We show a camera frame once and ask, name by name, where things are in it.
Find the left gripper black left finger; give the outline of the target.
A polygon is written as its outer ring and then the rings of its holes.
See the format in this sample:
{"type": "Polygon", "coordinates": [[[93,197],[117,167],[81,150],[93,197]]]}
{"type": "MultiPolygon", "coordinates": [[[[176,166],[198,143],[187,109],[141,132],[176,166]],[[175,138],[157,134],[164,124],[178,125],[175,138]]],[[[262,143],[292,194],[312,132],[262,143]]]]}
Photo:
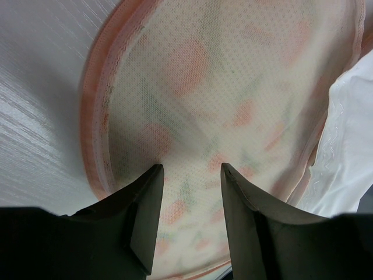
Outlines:
{"type": "Polygon", "coordinates": [[[1,208],[2,279],[146,279],[153,268],[164,186],[154,165],[74,215],[1,208]]]}

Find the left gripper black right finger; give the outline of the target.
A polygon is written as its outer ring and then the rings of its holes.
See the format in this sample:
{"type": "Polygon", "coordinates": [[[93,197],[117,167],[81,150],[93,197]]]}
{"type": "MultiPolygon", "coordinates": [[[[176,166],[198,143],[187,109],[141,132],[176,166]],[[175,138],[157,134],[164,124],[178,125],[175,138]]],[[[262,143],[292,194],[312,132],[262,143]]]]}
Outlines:
{"type": "Polygon", "coordinates": [[[371,279],[372,215],[324,218],[221,166],[234,279],[371,279]]]}

